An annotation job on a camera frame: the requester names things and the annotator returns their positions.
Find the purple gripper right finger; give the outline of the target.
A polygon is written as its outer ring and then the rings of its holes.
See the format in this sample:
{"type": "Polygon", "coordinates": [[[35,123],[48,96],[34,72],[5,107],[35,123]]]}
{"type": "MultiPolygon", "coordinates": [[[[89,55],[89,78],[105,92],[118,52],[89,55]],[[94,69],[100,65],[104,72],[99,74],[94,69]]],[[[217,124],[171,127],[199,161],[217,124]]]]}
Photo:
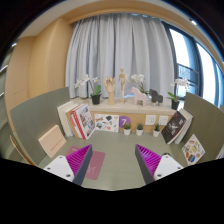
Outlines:
{"type": "Polygon", "coordinates": [[[146,184],[183,169],[169,154],[159,154],[139,144],[135,145],[135,155],[146,184]]]}

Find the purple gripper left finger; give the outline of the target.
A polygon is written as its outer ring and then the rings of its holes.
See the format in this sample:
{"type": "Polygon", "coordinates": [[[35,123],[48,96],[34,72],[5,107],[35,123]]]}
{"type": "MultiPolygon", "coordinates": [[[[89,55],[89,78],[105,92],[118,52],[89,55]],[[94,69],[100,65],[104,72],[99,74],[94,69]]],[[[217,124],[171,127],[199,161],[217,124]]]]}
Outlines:
{"type": "Polygon", "coordinates": [[[44,170],[81,186],[92,154],[92,145],[87,145],[68,156],[59,155],[44,170]]]}

